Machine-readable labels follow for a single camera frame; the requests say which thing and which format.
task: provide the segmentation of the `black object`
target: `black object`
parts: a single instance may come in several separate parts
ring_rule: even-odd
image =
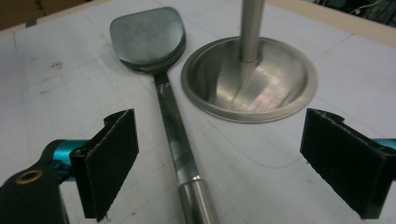
[[[67,140],[49,143],[37,163],[9,178],[0,188],[0,223],[69,223],[58,185],[71,175],[85,216],[103,219],[138,154],[132,109],[105,118],[105,125],[70,154],[62,148]],[[71,167],[55,159],[60,150]]]
[[[70,154],[85,217],[97,221],[113,204],[138,153],[132,113],[109,116],[105,125],[84,147]]]
[[[361,218],[379,218],[396,177],[396,150],[343,121],[335,114],[307,109],[301,153]]]
[[[369,0],[319,0],[317,4],[333,8],[345,13],[350,13],[356,8],[370,5]],[[365,8],[361,10],[360,15],[363,15]]]

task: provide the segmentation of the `round metal plate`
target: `round metal plate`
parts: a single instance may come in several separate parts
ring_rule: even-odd
[[[192,102],[216,117],[244,123],[282,119],[306,106],[318,85],[312,63],[289,45],[259,40],[253,63],[238,60],[239,37],[195,51],[181,74]]]

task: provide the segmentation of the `workbench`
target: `workbench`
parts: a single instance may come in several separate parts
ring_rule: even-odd
[[[362,220],[300,153],[305,109],[282,120],[214,118],[187,98],[184,62],[238,36],[239,0],[94,1],[0,33],[0,183],[35,163],[55,139],[91,139],[103,118],[133,108],[140,153],[102,223],[183,223],[177,180],[151,76],[120,63],[109,25],[156,7],[182,16],[187,47],[169,71],[178,107],[221,223],[396,224],[396,185],[380,219]],[[267,1],[261,35],[297,48],[318,72],[308,105],[370,138],[396,137],[396,31],[302,1]],[[75,183],[61,186],[70,223],[83,215]]]

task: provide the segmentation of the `vertical metal rod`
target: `vertical metal rod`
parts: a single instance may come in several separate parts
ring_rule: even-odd
[[[241,41],[239,60],[243,63],[256,61],[264,0],[244,0],[242,5]]]
[[[157,74],[154,79],[186,224],[219,224],[209,187],[199,176],[168,76]]]

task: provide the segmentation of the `spatula handle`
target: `spatula handle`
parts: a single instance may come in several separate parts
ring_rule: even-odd
[[[199,176],[168,77],[166,74],[159,74],[154,76],[154,79],[163,124],[180,184],[178,191],[186,223],[219,224],[209,188]]]

